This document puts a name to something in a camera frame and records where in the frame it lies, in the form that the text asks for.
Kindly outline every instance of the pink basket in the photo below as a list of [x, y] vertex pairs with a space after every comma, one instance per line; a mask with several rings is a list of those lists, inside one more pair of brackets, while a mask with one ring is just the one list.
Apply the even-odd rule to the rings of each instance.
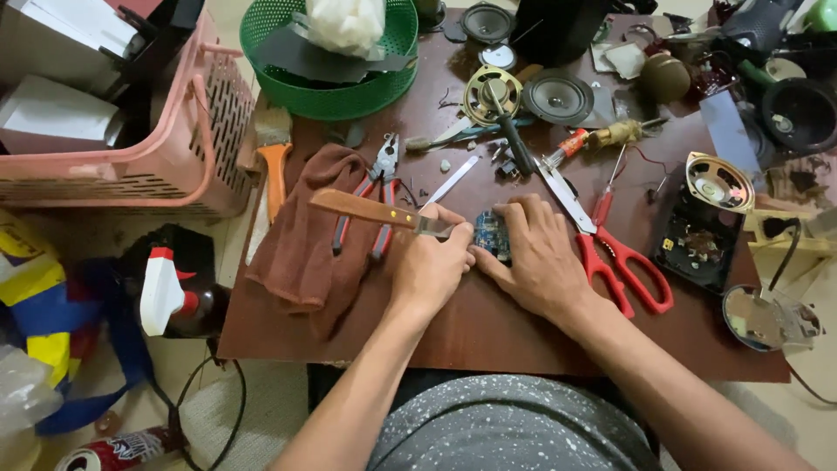
[[250, 179], [235, 165], [253, 95], [204, 11], [181, 51], [157, 127], [131, 148], [0, 155], [0, 204], [111, 207], [128, 214], [235, 216]]

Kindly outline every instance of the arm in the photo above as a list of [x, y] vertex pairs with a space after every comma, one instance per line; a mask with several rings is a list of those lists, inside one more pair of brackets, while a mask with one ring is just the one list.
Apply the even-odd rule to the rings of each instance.
[[570, 246], [567, 222], [549, 203], [532, 194], [515, 197], [495, 211], [509, 226], [514, 267], [472, 246], [477, 266], [521, 306], [579, 342], [684, 470], [814, 470], [588, 285]]
[[474, 233], [465, 218], [435, 204], [422, 214], [457, 226], [444, 243], [429, 235], [396, 234], [388, 260], [398, 267], [381, 323], [269, 471], [366, 467], [424, 330], [475, 263], [465, 251]]

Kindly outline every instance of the brown cloth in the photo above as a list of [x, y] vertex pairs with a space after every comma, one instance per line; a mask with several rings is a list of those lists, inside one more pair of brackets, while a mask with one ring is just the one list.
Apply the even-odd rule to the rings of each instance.
[[[352, 305], [380, 225], [351, 220], [341, 254], [333, 256], [337, 216], [308, 202], [318, 189], [353, 192], [366, 171], [367, 162], [350, 148], [327, 144], [320, 149], [303, 168], [247, 270], [247, 278], [279, 297], [279, 314], [308, 313], [320, 340], [330, 337]], [[370, 195], [375, 198], [379, 187]]]

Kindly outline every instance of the knife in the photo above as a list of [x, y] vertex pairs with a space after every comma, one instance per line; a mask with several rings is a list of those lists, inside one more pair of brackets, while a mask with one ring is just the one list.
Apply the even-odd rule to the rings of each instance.
[[420, 235], [448, 239], [454, 230], [454, 225], [443, 220], [431, 219], [422, 215], [401, 210], [394, 206], [387, 206], [371, 199], [361, 198], [354, 194], [343, 193], [336, 189], [319, 189], [311, 197], [311, 206], [338, 215], [352, 216], [360, 220], [368, 220], [395, 227], [412, 229]]

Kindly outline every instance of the green basket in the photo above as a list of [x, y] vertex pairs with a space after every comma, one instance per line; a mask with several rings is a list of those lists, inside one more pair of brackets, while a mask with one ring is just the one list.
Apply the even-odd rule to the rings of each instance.
[[[260, 66], [254, 52], [274, 29], [290, 23], [293, 12], [306, 11], [305, 0], [255, 0], [241, 21], [241, 45], [256, 72], [262, 92], [270, 102], [291, 113], [321, 121], [341, 121], [367, 116], [396, 101], [413, 84], [418, 63], [398, 72], [376, 73], [358, 84], [315, 89], [311, 83], [273, 65]], [[419, 20], [412, 0], [387, 0], [381, 40], [387, 54], [417, 54]]]

